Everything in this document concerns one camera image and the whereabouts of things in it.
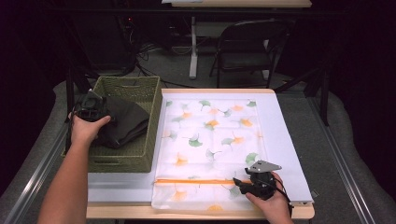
chair leg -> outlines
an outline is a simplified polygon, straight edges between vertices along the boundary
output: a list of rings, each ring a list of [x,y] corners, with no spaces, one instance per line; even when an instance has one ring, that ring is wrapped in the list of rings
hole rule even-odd
[[[270,88],[270,82],[271,82],[272,74],[273,74],[273,69],[271,69],[270,73],[268,74],[267,85],[265,86],[266,89]]]
[[[210,73],[209,73],[210,77],[212,77],[213,69],[215,69],[215,65],[216,65],[217,60],[218,60],[218,54],[215,55],[215,61],[213,62],[212,68],[210,69]]]
[[[220,61],[218,60],[218,77],[216,88],[220,88]]]

table leg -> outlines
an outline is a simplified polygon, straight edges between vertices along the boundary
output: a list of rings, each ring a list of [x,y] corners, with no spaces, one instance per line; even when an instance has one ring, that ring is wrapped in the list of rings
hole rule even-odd
[[[195,17],[191,18],[191,63],[190,63],[190,78],[197,78],[197,64],[198,64],[198,54],[197,54],[197,36],[195,33]]]

person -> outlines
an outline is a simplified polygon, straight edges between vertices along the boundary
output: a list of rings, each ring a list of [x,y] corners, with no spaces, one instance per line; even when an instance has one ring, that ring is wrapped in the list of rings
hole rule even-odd
[[[73,116],[71,146],[49,185],[37,223],[86,223],[88,204],[88,151],[106,116],[88,122]]]
[[[44,197],[38,215],[38,224],[45,223],[86,223],[88,205],[88,152],[91,142],[100,128],[110,122],[106,116],[96,122],[88,122],[73,116],[71,146],[58,173],[53,178]],[[273,172],[274,177],[282,181]],[[282,189],[280,182],[276,186]],[[256,204],[272,224],[292,223],[288,203],[278,191],[264,201],[253,194],[246,197]]]

black cloth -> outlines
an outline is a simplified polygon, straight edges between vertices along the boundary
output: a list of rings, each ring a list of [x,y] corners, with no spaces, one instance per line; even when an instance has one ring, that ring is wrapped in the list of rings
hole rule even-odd
[[[149,113],[138,104],[118,97],[107,97],[106,107],[114,121],[102,127],[94,144],[120,148],[146,133],[149,126]]]

wicker basket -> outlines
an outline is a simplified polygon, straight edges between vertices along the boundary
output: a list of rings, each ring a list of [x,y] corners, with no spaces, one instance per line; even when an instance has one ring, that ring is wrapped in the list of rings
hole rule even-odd
[[[160,78],[99,77],[93,90],[102,96],[117,96],[136,102],[150,114],[150,118],[147,134],[140,135],[121,148],[92,146],[89,154],[89,172],[149,173],[163,101]]]

